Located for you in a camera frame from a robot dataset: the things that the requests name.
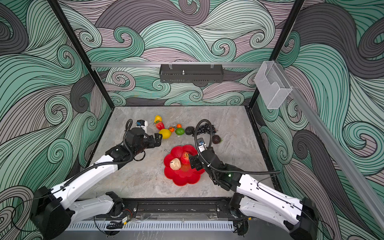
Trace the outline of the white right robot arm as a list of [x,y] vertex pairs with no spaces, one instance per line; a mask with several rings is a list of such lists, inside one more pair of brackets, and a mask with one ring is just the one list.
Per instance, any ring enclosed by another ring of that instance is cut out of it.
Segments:
[[283,194],[254,179],[251,172],[224,164],[202,138],[194,144],[198,153],[190,158],[191,167],[205,170],[215,185],[232,191],[231,205],[236,212],[274,224],[294,240],[317,239],[320,216],[314,201]]

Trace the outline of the beige fake garlic bulb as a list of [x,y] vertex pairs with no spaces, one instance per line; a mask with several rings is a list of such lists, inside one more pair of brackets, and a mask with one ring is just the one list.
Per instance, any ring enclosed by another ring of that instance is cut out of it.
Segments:
[[171,160],[169,165],[170,165],[170,168],[173,171],[177,171],[177,170],[179,170],[182,167],[181,161],[179,159],[177,159],[177,158]]

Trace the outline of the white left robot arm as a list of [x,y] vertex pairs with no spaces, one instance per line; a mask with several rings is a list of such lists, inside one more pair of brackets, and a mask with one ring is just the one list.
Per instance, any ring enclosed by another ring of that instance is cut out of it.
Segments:
[[45,240],[52,240],[71,224],[98,215],[123,218],[123,200],[114,192],[85,201],[78,198],[107,176],[117,172],[135,160],[146,149],[161,146],[163,135],[148,135],[145,126],[132,127],[133,120],[126,123],[122,143],[112,147],[93,165],[77,173],[69,180],[52,188],[41,187],[34,193],[30,219]]

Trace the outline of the yellow fake lemon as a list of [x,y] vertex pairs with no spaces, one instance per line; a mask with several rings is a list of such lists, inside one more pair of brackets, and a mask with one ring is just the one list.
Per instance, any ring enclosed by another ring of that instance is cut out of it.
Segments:
[[163,139],[169,139],[172,135],[172,132],[168,129],[162,129],[159,131],[159,134],[163,136]]

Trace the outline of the red fake apple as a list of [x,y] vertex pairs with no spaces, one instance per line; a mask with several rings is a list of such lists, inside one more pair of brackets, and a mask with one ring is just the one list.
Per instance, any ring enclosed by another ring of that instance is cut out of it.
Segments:
[[183,165],[190,165],[190,157],[188,152],[183,152],[180,158],[180,161]]

